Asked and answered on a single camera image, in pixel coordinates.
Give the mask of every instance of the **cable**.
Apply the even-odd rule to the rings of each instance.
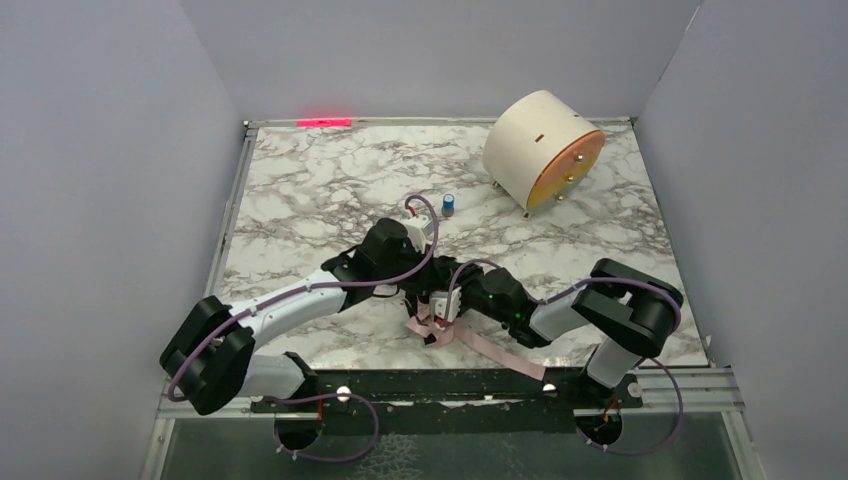
[[[653,447],[646,448],[643,450],[625,450],[610,447],[609,445],[601,445],[599,443],[596,443],[595,441],[587,437],[586,434],[583,433],[583,430],[580,430],[578,428],[577,432],[580,434],[580,436],[583,437],[584,440],[586,440],[586,444],[591,445],[597,448],[598,450],[603,450],[606,453],[634,457],[639,455],[650,455],[652,453],[656,453],[664,448],[667,448],[669,445],[671,445],[672,442],[674,442],[674,439],[677,438],[677,436],[680,434],[680,429],[683,426],[683,394],[680,392],[680,385],[677,384],[677,379],[674,378],[674,375],[671,373],[671,370],[669,370],[668,367],[660,363],[659,360],[655,358],[650,358],[649,360],[656,363],[657,366],[662,368],[665,374],[668,375],[668,378],[671,380],[671,384],[674,385],[674,393],[677,394],[677,423],[674,424],[674,429],[671,431],[671,433],[668,434],[665,440],[654,445]]]
[[[426,198],[422,197],[421,195],[419,195],[417,193],[406,197],[406,201],[404,202],[404,207],[411,208],[409,206],[409,202],[412,201],[412,200],[419,200],[420,202],[422,202],[424,204],[424,206],[427,207],[427,210],[429,210],[430,218],[433,219],[433,243],[432,243],[432,245],[430,245],[430,248],[427,249],[427,253],[424,255],[424,258],[421,260],[421,262],[418,263],[418,265],[416,265],[415,267],[413,267],[412,270],[410,270],[406,273],[403,273],[401,275],[397,275],[397,276],[392,277],[392,278],[387,278],[387,279],[384,279],[384,280],[372,280],[372,281],[367,281],[367,282],[320,282],[320,283],[312,284],[311,288],[312,289],[318,289],[318,288],[365,288],[365,287],[370,288],[370,287],[376,287],[376,286],[379,286],[379,285],[389,285],[389,284],[392,284],[392,283],[402,282],[403,280],[406,280],[407,278],[415,275],[422,268],[424,268],[427,265],[427,263],[430,261],[430,259],[433,258],[433,253],[436,250],[436,244],[439,241],[439,220],[438,220],[438,217],[436,216],[436,210],[433,208],[433,205],[431,205],[430,202],[428,202]],[[275,303],[281,302],[281,301],[283,301],[287,298],[293,297],[295,295],[299,295],[299,294],[306,292],[306,291],[308,291],[307,287],[301,286],[301,287],[294,288],[292,290],[287,290],[283,293],[280,293],[279,295],[275,295],[275,296],[269,298],[268,300],[265,300],[264,302],[260,302],[260,303],[256,304],[256,306],[255,306],[256,312],[264,310],[264,309],[270,307],[271,305],[274,305]],[[233,315],[232,317],[228,318],[224,323],[219,325],[218,328],[213,330],[212,333],[207,335],[206,338],[204,338],[197,345],[197,347],[191,352],[191,354],[189,354],[189,356],[186,357],[183,364],[180,365],[180,368],[177,370],[177,373],[174,374],[174,377],[171,379],[171,383],[168,384],[168,391],[167,391],[168,400],[171,400],[172,402],[183,402],[183,401],[187,400],[187,398],[185,396],[178,397],[176,395],[176,390],[177,390],[177,385],[179,385],[180,381],[182,381],[183,376],[185,376],[185,373],[188,371],[191,364],[194,363],[195,360],[197,360],[197,357],[200,356],[200,353],[203,352],[203,349],[205,349],[210,343],[212,343],[212,341],[214,339],[218,338],[224,331],[226,331],[228,328],[230,328],[230,326],[232,326],[233,324],[235,324],[239,320],[248,317],[250,314],[251,314],[250,310],[245,310],[243,312],[240,312],[240,313]]]
[[[495,268],[501,268],[500,265],[487,258],[475,258],[460,265],[459,268],[457,268],[456,271],[453,272],[453,276],[451,277],[451,283],[448,285],[448,301],[447,303],[445,303],[445,315],[449,315],[448,312],[450,312],[451,293],[453,292],[453,288],[456,286],[456,280],[459,278],[459,274],[462,273],[462,271],[465,270],[466,267],[475,263],[483,263]]]
[[[604,423],[607,423],[609,421],[609,413],[608,412],[610,411],[610,409],[613,406],[618,406],[618,413],[620,415],[621,414],[621,404],[619,403],[618,395],[613,395],[612,396],[612,402],[610,402],[609,406],[604,409]]]
[[[348,455],[346,457],[321,457],[318,455],[312,455],[309,453],[300,453],[300,450],[289,450],[283,445],[283,442],[280,441],[279,435],[279,427],[274,425],[274,439],[277,441],[277,452],[286,452],[292,455],[292,458],[306,458],[308,460],[316,460],[319,462],[326,463],[346,463],[356,460],[357,458],[362,457],[367,454],[377,445],[377,438],[380,436],[380,418],[377,416],[377,409],[374,408],[374,405],[368,401],[365,397],[357,395],[355,393],[325,393],[323,395],[316,395],[314,397],[306,397],[306,398],[298,398],[298,399],[279,399],[275,398],[274,401],[277,403],[281,403],[284,405],[297,405],[299,403],[309,403],[314,402],[316,400],[322,401],[327,398],[339,398],[339,397],[350,397],[354,400],[362,402],[367,408],[368,411],[371,412],[371,418],[374,419],[374,433],[371,435],[371,439],[368,441],[368,444],[365,445],[365,448],[354,453],[353,455]]]

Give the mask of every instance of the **cylindrical container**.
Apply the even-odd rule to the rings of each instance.
[[[444,198],[442,198],[442,215],[445,217],[453,216],[453,202],[456,200],[453,195],[450,193],[446,194]]]
[[[531,93],[495,122],[483,167],[525,210],[585,175],[604,134],[547,90]]]

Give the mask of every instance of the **marble surface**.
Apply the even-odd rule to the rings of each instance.
[[[607,144],[566,201],[529,220],[491,185],[481,155],[488,126],[367,126],[259,131],[221,285],[237,301],[286,286],[357,244],[380,217],[401,218],[403,199],[420,192],[440,205],[437,253],[488,257],[537,296],[552,295],[610,257],[682,289],[656,199],[633,130],[599,122]],[[260,350],[299,353],[313,368],[494,367],[461,342],[425,348],[407,330],[400,296],[371,299],[308,322]],[[524,348],[491,319],[461,318],[506,350],[548,366],[582,366],[604,338],[595,327],[573,330],[550,346]],[[688,303],[681,328],[660,357],[670,365],[705,365]]]

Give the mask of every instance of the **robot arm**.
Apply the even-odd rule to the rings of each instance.
[[[223,305],[214,296],[202,299],[162,353],[160,365],[172,377],[177,376],[204,339],[229,321],[231,325],[216,341],[204,345],[178,381],[195,410],[201,415],[213,413],[236,396],[291,397],[303,383],[308,366],[296,356],[263,357],[254,355],[255,350],[309,320],[343,311],[373,295],[374,286],[352,285],[354,282],[375,283],[415,268],[425,257],[428,225],[424,216],[403,224],[382,218],[360,245],[327,260],[300,282],[232,306]],[[420,300],[430,302],[431,297],[447,293],[460,265],[453,257],[434,257],[397,286],[405,291],[411,305]],[[595,265],[592,277],[649,283],[667,291],[682,305],[682,295],[670,285],[609,259]],[[319,283],[339,285],[310,288]],[[596,350],[583,377],[587,387],[597,390],[598,397],[611,392],[643,356],[658,355],[674,328],[674,311],[667,301],[639,288],[594,283],[579,293],[539,305],[506,269],[484,273],[476,265],[461,272],[457,285],[462,291],[455,309],[457,316],[476,310],[501,323],[529,348],[549,345],[586,323],[597,325],[610,338]],[[298,288],[300,293],[267,304]],[[628,293],[631,297],[622,304],[620,300]],[[237,314],[238,321],[231,321],[230,310],[242,312]]]

